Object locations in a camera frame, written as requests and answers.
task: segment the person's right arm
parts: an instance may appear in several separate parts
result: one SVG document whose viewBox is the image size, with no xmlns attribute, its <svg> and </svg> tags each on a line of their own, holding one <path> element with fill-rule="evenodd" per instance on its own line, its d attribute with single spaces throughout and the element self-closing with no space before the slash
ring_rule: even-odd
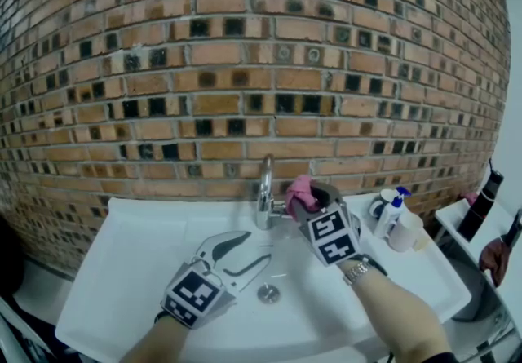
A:
<svg viewBox="0 0 522 363">
<path fill-rule="evenodd" d="M 338 266 L 346 273 L 358 262 Z M 400 363 L 421 363 L 451 352 L 437 316 L 419 297 L 371 268 L 352 285 L 378 336 Z"/>
</svg>

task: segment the faucet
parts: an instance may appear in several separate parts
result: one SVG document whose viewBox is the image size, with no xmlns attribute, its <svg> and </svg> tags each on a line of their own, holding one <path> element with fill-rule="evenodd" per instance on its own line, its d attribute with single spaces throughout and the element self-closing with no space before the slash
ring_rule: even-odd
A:
<svg viewBox="0 0 522 363">
<path fill-rule="evenodd" d="M 259 229 L 268 230 L 273 227 L 275 218 L 291 219 L 286 211 L 284 201 L 274 202 L 272 195 L 272 173 L 274 167 L 274 157 L 268 154 L 263 159 L 261 168 L 261 183 L 259 185 L 258 205 L 255 216 L 255 224 Z"/>
</svg>

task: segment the soap dispenser bottle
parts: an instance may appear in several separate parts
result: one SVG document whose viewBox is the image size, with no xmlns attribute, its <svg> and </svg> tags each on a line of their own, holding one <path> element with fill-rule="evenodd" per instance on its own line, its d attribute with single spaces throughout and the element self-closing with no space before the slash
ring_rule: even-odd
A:
<svg viewBox="0 0 522 363">
<path fill-rule="evenodd" d="M 376 237 L 383 238 L 386 236 L 391 225 L 399 219 L 400 214 L 405 210 L 404 199 L 408 196 L 411 196 L 408 189 L 402 186 L 397 188 L 397 196 L 391 203 L 384 206 L 383 213 L 377 222 L 374 231 Z"/>
</svg>

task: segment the white sink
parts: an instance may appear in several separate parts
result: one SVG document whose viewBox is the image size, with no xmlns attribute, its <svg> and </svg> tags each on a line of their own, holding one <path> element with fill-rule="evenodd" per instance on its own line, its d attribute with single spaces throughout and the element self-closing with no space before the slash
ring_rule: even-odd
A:
<svg viewBox="0 0 522 363">
<path fill-rule="evenodd" d="M 372 198 L 345 201 L 365 223 Z M 272 260 L 224 316 L 188 336 L 182 361 L 290 361 L 350 346 L 369 359 L 383 356 L 385 348 L 340 271 L 322 266 L 291 221 L 258 230 L 254 206 L 246 202 L 112 199 L 109 211 L 56 330 L 78 351 L 102 362 L 119 361 L 152 326 L 163 290 L 181 262 L 207 237 L 244 230 L 252 232 L 249 242 L 271 249 Z M 466 287 L 432 242 L 422 252 L 399 254 L 362 227 L 363 251 L 423 297 L 442 321 L 469 301 Z M 280 291 L 276 303 L 258 299 L 265 283 Z M 326 356 L 321 361 L 329 361 Z"/>
</svg>

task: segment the silver watch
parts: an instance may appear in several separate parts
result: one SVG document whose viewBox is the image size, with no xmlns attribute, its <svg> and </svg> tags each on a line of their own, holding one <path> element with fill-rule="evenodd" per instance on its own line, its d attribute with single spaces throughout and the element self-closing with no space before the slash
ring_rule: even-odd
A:
<svg viewBox="0 0 522 363">
<path fill-rule="evenodd" d="M 356 266 L 344 273 L 344 281 L 349 285 L 356 283 L 369 271 L 369 266 L 365 262 L 359 262 Z"/>
</svg>

